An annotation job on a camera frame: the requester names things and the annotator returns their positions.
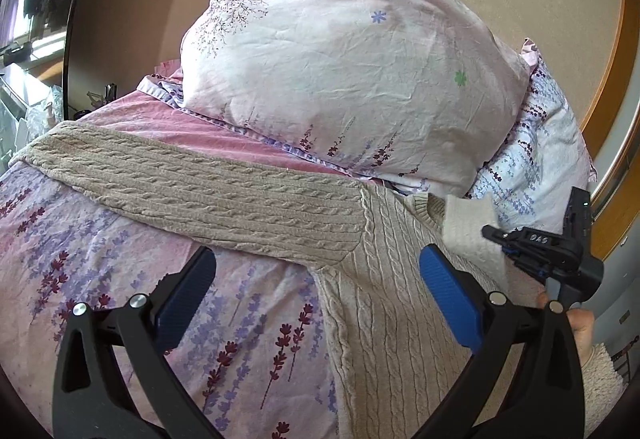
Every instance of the sweater sleeve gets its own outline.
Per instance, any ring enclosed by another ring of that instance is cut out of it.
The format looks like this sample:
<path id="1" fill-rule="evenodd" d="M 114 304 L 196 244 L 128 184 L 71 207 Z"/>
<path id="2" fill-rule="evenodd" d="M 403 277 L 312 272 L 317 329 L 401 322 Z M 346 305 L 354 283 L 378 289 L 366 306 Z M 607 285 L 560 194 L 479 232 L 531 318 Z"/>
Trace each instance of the sweater sleeve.
<path id="1" fill-rule="evenodd" d="M 607 349 L 600 343 L 582 367 L 584 384 L 584 436 L 588 437 L 625 391 L 625 383 L 613 368 Z"/>

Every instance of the curtain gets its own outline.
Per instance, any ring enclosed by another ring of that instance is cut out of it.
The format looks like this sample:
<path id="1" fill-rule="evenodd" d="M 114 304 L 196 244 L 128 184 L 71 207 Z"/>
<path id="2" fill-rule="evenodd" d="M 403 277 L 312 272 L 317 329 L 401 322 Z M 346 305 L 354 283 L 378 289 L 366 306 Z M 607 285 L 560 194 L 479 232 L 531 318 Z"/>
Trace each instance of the curtain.
<path id="1" fill-rule="evenodd" d="M 14 40 L 18 1 L 19 0 L 2 0 L 2 2 L 0 2 L 0 47 L 4 47 Z"/>

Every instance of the beige cable knit sweater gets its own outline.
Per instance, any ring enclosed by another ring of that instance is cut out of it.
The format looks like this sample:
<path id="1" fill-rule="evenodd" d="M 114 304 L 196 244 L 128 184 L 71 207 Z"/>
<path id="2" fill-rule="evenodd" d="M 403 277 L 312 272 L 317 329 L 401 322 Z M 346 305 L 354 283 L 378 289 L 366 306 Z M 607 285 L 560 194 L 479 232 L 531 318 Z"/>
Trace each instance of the beige cable knit sweater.
<path id="1" fill-rule="evenodd" d="M 438 244 L 486 291 L 497 289 L 444 249 L 433 220 L 443 205 L 427 195 L 402 198 L 375 184 L 216 159 L 72 122 L 16 160 L 136 221 L 307 266 L 321 297 L 343 439 L 411 437 L 468 359 L 420 277 L 426 244 Z M 599 421 L 620 393 L 605 355 L 601 348 L 590 362 L 598 385 L 585 379 L 588 431 L 593 409 Z"/>

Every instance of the bed sheet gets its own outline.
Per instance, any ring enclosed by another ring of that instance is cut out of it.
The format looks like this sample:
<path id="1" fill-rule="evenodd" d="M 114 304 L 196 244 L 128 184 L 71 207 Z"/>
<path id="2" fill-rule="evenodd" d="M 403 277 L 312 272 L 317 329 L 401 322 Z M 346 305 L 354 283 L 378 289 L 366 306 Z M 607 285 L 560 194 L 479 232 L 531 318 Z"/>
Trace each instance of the bed sheet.
<path id="1" fill-rule="evenodd" d="M 134 92 L 83 121 L 216 156 L 333 172 Z M 56 354 L 70 310 L 124 304 L 178 271 L 192 240 L 91 202 L 23 163 L 0 178 L 0 364 L 50 430 Z M 213 248 L 216 279 L 180 345 L 180 382 L 227 438 L 337 435 L 318 292 L 301 265 Z M 157 422 L 126 355 L 118 361 L 145 419 Z"/>

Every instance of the white pillow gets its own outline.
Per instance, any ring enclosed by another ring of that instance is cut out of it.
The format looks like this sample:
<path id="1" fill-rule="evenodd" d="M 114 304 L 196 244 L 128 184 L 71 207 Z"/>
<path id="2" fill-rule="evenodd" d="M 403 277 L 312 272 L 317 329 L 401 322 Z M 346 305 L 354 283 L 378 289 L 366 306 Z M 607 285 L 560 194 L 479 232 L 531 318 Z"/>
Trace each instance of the white pillow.
<path id="1" fill-rule="evenodd" d="M 586 189 L 595 170 L 574 112 L 537 47 L 527 40 L 523 52 L 538 66 L 520 114 L 466 196 L 491 194 L 506 231 L 529 226 L 561 233 L 571 187 Z"/>
<path id="2" fill-rule="evenodd" d="M 188 109 L 439 195 L 470 188 L 529 80 L 458 0 L 210 0 L 181 59 Z"/>

